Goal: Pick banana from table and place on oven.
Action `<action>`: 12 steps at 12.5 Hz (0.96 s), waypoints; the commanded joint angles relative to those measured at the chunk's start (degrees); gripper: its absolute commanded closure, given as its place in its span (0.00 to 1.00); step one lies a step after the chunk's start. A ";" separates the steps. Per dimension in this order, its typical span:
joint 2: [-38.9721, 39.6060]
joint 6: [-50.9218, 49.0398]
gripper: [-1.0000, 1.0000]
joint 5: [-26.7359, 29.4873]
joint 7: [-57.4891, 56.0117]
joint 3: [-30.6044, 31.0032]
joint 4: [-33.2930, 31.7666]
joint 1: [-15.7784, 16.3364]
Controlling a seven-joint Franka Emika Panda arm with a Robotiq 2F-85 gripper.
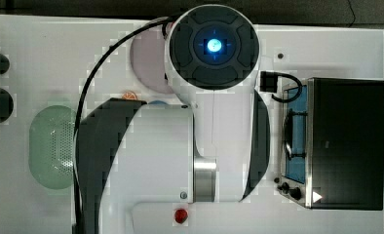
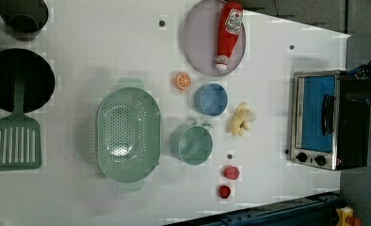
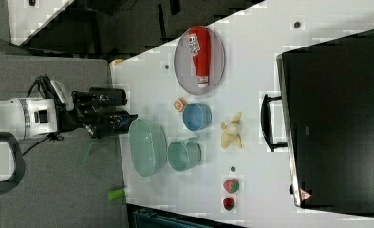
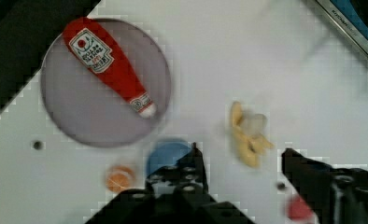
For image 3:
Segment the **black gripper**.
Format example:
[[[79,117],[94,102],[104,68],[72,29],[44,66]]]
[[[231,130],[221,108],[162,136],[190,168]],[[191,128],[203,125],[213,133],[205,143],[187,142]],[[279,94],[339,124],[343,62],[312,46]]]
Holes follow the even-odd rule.
[[[112,97],[108,90],[72,91],[65,98],[57,95],[55,108],[59,133],[85,129],[92,139],[110,134],[126,134],[138,115],[112,115],[113,106],[126,106],[127,100]]]

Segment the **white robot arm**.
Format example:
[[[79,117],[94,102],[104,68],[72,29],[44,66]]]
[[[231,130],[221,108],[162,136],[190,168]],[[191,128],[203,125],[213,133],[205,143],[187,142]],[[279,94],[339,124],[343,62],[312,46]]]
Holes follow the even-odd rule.
[[[122,89],[73,91],[67,104],[57,95],[13,98],[0,101],[0,133],[9,132],[17,140],[55,137],[79,128],[93,139],[126,134],[138,118],[122,109],[126,104]]]

